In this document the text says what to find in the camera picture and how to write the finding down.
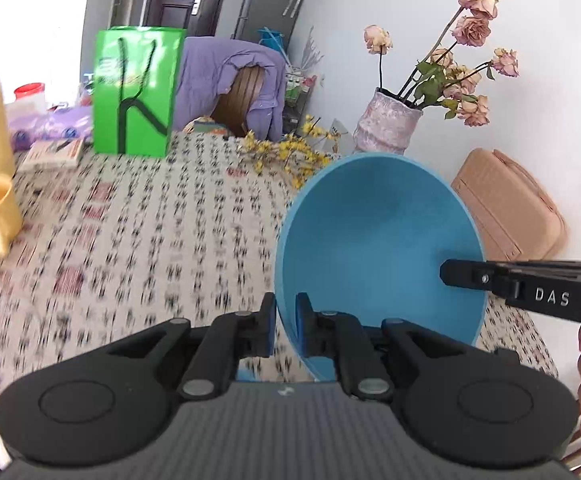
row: purple package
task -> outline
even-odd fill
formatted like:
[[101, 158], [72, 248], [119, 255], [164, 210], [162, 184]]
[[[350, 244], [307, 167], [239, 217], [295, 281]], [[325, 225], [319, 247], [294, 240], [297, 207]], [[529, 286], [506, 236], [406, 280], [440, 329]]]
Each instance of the purple package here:
[[36, 140], [84, 139], [93, 142], [91, 106], [58, 108], [45, 115], [30, 115], [8, 123], [11, 146], [16, 152], [29, 150]]

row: book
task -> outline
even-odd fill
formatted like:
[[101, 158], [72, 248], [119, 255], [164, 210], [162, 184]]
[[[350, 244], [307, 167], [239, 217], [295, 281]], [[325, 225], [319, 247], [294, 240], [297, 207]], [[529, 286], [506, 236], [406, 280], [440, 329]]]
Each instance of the book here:
[[38, 140], [32, 144], [17, 171], [74, 169], [83, 148], [84, 139]]

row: purple jacket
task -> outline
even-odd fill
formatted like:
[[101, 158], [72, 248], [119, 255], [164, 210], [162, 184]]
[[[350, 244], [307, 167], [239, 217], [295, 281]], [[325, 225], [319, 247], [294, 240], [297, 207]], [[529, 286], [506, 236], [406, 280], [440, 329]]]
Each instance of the purple jacket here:
[[197, 117], [210, 115], [220, 94], [230, 92], [237, 71], [245, 66], [266, 70], [259, 97], [246, 115], [257, 139], [282, 138], [286, 63], [279, 52], [248, 41], [189, 37], [184, 41], [173, 127], [182, 129]]

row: door handle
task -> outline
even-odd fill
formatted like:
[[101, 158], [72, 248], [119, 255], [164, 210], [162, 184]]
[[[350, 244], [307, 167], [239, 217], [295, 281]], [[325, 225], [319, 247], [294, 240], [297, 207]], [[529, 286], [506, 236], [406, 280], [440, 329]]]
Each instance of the door handle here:
[[200, 6], [202, 5], [202, 0], [194, 0], [192, 4], [192, 11], [190, 12], [191, 16], [197, 16], [200, 12]]

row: red lid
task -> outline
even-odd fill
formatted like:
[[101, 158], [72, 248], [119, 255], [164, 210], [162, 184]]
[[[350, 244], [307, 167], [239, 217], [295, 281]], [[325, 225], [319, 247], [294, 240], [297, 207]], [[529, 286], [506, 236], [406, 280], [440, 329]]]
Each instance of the red lid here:
[[40, 94], [45, 88], [46, 85], [44, 83], [28, 83], [14, 90], [14, 98], [21, 99], [28, 95]]

